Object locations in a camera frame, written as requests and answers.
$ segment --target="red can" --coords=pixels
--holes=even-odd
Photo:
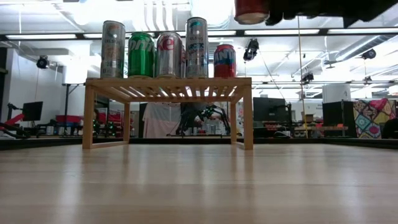
[[[239,24],[258,24],[269,17],[269,1],[235,0],[235,12]]]
[[[236,76],[236,52],[232,45],[221,44],[214,52],[214,77]]]

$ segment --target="wooden table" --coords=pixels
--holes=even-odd
[[[124,104],[130,102],[231,102],[231,133],[236,133],[236,103],[243,98],[244,148],[253,149],[251,78],[88,78],[86,81],[83,149],[129,144],[129,126],[123,127],[123,141],[93,144],[93,112],[95,95],[99,94]],[[124,123],[130,112],[124,113]],[[232,144],[238,144],[236,135]]]

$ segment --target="pole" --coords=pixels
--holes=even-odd
[[[62,135],[64,135],[67,132],[69,87],[70,87],[70,84],[67,84],[67,95],[65,97],[65,113],[63,115],[63,133],[62,133]]]

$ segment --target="blurry red object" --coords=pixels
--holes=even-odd
[[[239,24],[258,24],[268,17],[268,0],[235,0],[235,20]]]

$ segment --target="black cable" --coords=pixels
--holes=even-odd
[[[272,74],[271,74],[271,72],[270,72],[269,69],[268,69],[268,66],[267,66],[267,64],[266,64],[266,61],[264,60],[264,57],[263,57],[262,54],[261,54],[261,51],[259,51],[259,52],[260,52],[260,56],[261,56],[262,62],[264,62],[264,65],[266,66],[266,69],[267,69],[267,71],[268,71],[269,76],[271,77],[272,82],[274,82],[276,88],[278,89],[280,95],[282,96],[282,98],[285,100],[285,103],[286,103],[286,99],[285,99],[284,95],[282,94],[282,92],[281,92],[279,86],[276,84],[276,82],[275,82],[275,80],[274,80],[274,77],[272,77]]]

